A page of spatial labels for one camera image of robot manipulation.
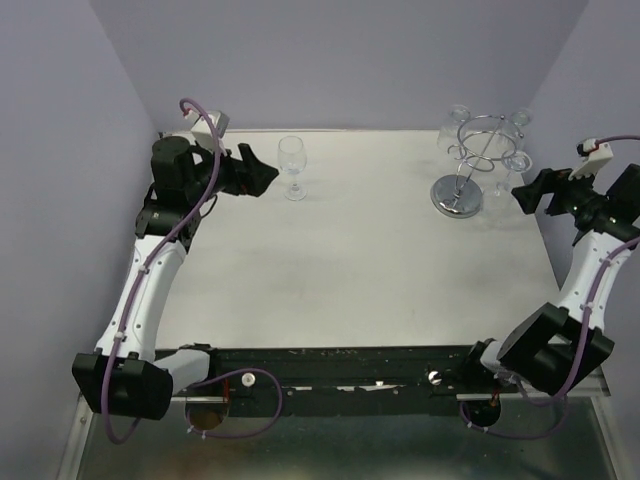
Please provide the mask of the clear wine glass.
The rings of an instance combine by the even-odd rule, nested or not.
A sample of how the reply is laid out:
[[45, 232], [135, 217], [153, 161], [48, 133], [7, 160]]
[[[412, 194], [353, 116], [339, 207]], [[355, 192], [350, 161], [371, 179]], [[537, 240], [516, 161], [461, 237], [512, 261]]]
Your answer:
[[484, 212], [489, 221], [498, 223], [508, 214], [514, 197], [511, 194], [513, 181], [532, 167], [531, 157], [523, 150], [511, 155], [504, 154], [501, 164], [505, 170], [502, 177], [493, 183], [484, 194]]
[[304, 142], [298, 136], [285, 136], [278, 143], [278, 162], [281, 170], [291, 176], [291, 182], [285, 197], [291, 201], [300, 201], [306, 197], [306, 190], [297, 176], [307, 165], [307, 153]]

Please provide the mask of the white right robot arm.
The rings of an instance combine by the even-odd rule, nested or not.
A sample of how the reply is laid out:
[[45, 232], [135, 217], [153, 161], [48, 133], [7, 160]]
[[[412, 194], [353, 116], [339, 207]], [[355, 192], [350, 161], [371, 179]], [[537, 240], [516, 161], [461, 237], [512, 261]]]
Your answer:
[[543, 169], [530, 184], [512, 189], [525, 214], [549, 195], [547, 215], [573, 217], [572, 263], [556, 299], [505, 340], [472, 347], [459, 370], [467, 389], [483, 391], [496, 377], [513, 384], [524, 380], [557, 399], [611, 355], [604, 312], [617, 274], [639, 244], [639, 167], [628, 165], [604, 194], [594, 191], [593, 182], [573, 177], [569, 169]]

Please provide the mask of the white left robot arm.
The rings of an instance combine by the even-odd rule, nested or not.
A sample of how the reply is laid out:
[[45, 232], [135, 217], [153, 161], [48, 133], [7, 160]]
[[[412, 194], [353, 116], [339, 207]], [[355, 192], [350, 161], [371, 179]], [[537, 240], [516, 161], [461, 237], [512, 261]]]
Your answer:
[[201, 206], [223, 193], [259, 197], [278, 177], [246, 143], [240, 156], [212, 151], [181, 136], [152, 146], [153, 182], [136, 218], [127, 279], [116, 310], [93, 352], [79, 353], [72, 375], [95, 413], [161, 419], [173, 395], [192, 387], [214, 393], [222, 380], [202, 347], [156, 356], [156, 340], [171, 285], [200, 226]]

